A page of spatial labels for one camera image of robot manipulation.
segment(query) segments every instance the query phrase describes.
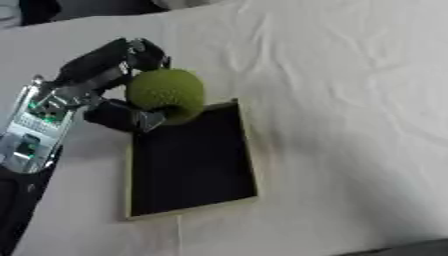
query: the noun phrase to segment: white tablecloth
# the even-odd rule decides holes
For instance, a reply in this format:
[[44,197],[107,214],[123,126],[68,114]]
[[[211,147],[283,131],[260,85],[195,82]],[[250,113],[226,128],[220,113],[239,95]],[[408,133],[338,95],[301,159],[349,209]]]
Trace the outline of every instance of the white tablecloth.
[[448,235],[448,2],[240,0],[0,33],[0,109],[120,36],[238,97],[262,195],[124,222],[128,137],[79,121],[17,256],[324,256]]

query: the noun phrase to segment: open box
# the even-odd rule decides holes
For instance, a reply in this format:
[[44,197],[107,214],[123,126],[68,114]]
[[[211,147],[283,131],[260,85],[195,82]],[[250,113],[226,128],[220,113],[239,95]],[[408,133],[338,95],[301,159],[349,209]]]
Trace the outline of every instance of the open box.
[[195,120],[135,134],[126,175],[127,219],[258,195],[237,101]]

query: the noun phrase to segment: robotic hand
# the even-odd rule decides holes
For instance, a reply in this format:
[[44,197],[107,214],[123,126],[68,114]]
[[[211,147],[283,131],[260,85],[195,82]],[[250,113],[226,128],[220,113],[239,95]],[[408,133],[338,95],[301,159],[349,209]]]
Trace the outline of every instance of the robotic hand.
[[[134,70],[142,72],[134,77]],[[103,97],[120,85],[126,101]],[[112,41],[64,65],[54,81],[36,76],[0,138],[0,256],[12,253],[26,230],[81,107],[89,122],[146,133],[194,118],[203,95],[195,76],[171,70],[170,58],[146,39]]]

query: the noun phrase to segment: green textured ball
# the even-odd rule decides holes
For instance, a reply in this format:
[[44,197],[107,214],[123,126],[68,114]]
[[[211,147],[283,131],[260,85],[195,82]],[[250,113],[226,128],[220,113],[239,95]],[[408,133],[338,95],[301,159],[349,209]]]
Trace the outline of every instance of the green textured ball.
[[204,86],[192,73],[180,69],[142,72],[129,84],[127,99],[147,110],[163,109],[167,125],[188,122],[204,109]]

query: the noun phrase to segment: green led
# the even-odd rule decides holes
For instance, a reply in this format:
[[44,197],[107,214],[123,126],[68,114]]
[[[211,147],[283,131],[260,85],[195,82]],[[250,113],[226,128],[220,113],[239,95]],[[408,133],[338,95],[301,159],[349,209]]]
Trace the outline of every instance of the green led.
[[31,102],[30,104],[28,104],[28,107],[34,109],[36,108],[36,103]]

